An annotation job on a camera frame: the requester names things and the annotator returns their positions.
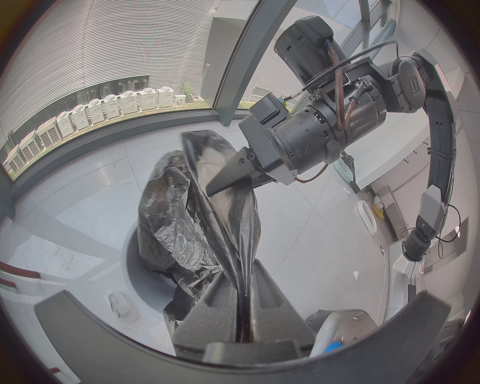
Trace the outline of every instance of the yellow object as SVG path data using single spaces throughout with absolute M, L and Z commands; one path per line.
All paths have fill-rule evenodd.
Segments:
M 373 203 L 372 205 L 373 213 L 375 213 L 380 219 L 384 219 L 384 210 L 377 207 L 377 204 Z

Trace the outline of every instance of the blue object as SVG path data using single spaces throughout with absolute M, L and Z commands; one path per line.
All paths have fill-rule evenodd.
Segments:
M 330 344 L 330 345 L 325 349 L 324 353 L 331 352 L 331 351 L 333 351 L 334 349 L 340 348 L 340 347 L 342 347 L 342 346 L 343 346 L 342 343 L 340 343 L 339 341 L 336 341 L 335 343 Z

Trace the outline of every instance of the red bar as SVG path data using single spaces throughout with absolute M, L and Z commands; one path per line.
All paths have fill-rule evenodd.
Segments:
M 1 277 L 0 277 L 0 284 L 6 285 L 6 286 L 9 286 L 9 287 L 12 287 L 12 288 L 16 288 L 16 285 L 13 281 L 8 281 L 8 280 L 5 280 L 5 279 L 2 279 Z
M 32 279 L 40 279 L 40 273 L 35 271 L 29 271 L 28 269 L 17 268 L 12 265 L 5 264 L 0 261 L 0 270 L 12 275 L 30 277 Z

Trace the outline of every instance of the robotic arm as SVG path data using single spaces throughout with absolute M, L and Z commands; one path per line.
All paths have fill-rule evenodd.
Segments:
M 341 60 L 336 66 L 341 67 L 345 111 L 354 100 L 344 126 L 338 123 L 336 68 L 327 54 L 329 44 Z M 207 194 L 242 181 L 251 181 L 254 188 L 271 181 L 291 184 L 315 165 L 338 160 L 347 146 L 382 125 L 387 112 L 423 108 L 431 135 L 429 180 L 416 228 L 402 245 L 408 259 L 421 260 L 443 225 L 455 162 L 455 99 L 435 59 L 423 49 L 382 69 L 368 57 L 350 63 L 355 57 L 345 58 L 332 29 L 318 16 L 297 20 L 278 38 L 275 50 L 308 90 L 310 103 L 294 115 L 273 94 L 254 104 L 239 123 L 249 147 L 212 179 Z

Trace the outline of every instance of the air conditioner unit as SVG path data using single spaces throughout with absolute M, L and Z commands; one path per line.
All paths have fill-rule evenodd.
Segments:
M 88 103 L 88 112 L 90 112 L 90 120 L 92 124 L 98 124 L 105 121 L 102 111 L 102 102 L 98 99 L 93 99 Z
M 73 133 L 73 125 L 70 121 L 70 112 L 63 111 L 57 117 L 57 126 L 63 137 L 70 136 Z
M 173 106 L 173 89 L 170 87 L 161 87 L 158 90 L 158 106 L 168 108 Z
M 115 95 L 105 96 L 104 105 L 107 119 L 113 119 L 120 116 L 119 105 Z
M 181 107 L 185 105 L 185 95 L 175 95 L 175 106 Z
M 42 144 L 35 131 L 31 131 L 25 136 L 24 139 L 20 141 L 19 147 L 27 161 L 32 161 L 34 157 L 38 156 L 43 150 Z
M 79 131 L 90 126 L 85 112 L 85 106 L 83 104 L 79 104 L 73 109 L 72 119 Z
M 25 160 L 20 155 L 20 147 L 17 144 L 8 154 L 6 162 L 10 166 L 13 172 L 18 173 L 23 167 L 25 167 Z
M 57 119 L 52 117 L 50 120 L 40 125 L 36 131 L 40 141 L 45 148 L 63 140 L 60 130 L 57 127 Z
M 142 111 L 156 108 L 156 92 L 152 88 L 140 91 L 140 107 Z
M 137 93 L 134 91 L 125 91 L 120 95 L 121 109 L 124 115 L 138 112 Z

